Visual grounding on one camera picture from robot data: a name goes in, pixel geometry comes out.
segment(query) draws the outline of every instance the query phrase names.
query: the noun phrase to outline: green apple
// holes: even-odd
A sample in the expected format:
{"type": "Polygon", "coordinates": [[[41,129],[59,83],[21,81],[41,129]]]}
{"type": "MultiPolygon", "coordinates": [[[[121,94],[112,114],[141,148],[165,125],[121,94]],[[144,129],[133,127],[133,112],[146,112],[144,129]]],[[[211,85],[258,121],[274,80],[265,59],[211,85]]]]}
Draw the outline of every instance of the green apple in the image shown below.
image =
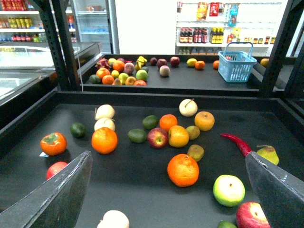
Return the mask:
{"type": "Polygon", "coordinates": [[[125,81],[127,80],[128,78],[128,74],[126,73],[121,73],[119,76],[118,76],[118,79],[119,81],[122,83],[122,85],[125,85],[125,81]]]}
{"type": "Polygon", "coordinates": [[[214,182],[213,195],[221,205],[234,207],[243,201],[245,187],[238,177],[221,175],[214,182]]]}

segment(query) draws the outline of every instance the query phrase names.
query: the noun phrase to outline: white wall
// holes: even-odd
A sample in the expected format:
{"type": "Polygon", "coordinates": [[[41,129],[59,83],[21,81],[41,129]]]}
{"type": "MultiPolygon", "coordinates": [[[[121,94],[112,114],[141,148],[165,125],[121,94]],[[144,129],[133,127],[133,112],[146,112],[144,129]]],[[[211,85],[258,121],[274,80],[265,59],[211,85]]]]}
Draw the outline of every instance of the white wall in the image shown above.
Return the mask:
{"type": "Polygon", "coordinates": [[[120,54],[175,54],[175,0],[115,0],[120,54]]]}

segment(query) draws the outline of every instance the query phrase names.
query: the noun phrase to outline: red chili pepper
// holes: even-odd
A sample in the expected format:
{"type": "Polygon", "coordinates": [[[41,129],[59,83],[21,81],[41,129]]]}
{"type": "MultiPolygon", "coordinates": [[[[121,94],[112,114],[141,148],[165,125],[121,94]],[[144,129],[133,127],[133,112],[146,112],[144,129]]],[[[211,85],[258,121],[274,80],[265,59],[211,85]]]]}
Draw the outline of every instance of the red chili pepper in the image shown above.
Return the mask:
{"type": "Polygon", "coordinates": [[[248,146],[248,144],[246,142],[244,142],[243,140],[241,140],[240,138],[238,138],[235,135],[232,134],[227,134],[227,133],[222,133],[220,134],[221,136],[230,139],[231,141],[235,142],[237,144],[237,146],[239,147],[239,149],[241,150],[242,154],[246,157],[250,152],[252,152],[252,150],[250,149],[250,147],[248,146]]]}

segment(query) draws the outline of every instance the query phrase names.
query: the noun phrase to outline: snack bag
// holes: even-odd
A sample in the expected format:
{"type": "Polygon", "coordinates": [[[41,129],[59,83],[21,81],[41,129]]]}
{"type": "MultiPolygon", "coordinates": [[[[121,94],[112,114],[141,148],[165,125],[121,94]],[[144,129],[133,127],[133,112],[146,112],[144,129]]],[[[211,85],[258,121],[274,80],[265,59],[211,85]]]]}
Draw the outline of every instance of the snack bag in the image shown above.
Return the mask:
{"type": "Polygon", "coordinates": [[[206,20],[208,11],[208,4],[206,2],[200,1],[198,3],[198,10],[196,12],[196,19],[197,20],[206,20]]]}

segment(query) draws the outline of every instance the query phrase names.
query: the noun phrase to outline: lemon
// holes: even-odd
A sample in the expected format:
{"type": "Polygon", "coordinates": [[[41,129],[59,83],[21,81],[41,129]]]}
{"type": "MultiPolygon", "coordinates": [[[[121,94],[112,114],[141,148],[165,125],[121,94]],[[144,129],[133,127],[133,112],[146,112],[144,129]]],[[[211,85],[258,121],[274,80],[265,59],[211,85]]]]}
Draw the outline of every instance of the lemon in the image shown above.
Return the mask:
{"type": "Polygon", "coordinates": [[[110,59],[108,60],[109,64],[114,63],[115,61],[116,61],[116,59],[114,59],[114,58],[110,58],[110,59]]]}
{"type": "Polygon", "coordinates": [[[196,59],[190,58],[190,59],[188,59],[187,64],[188,64],[188,66],[190,66],[190,67],[195,67],[195,63],[196,63],[196,62],[197,62],[196,59]]]}
{"type": "Polygon", "coordinates": [[[118,78],[119,77],[119,72],[117,70],[113,70],[111,75],[113,76],[113,78],[118,78]]]}

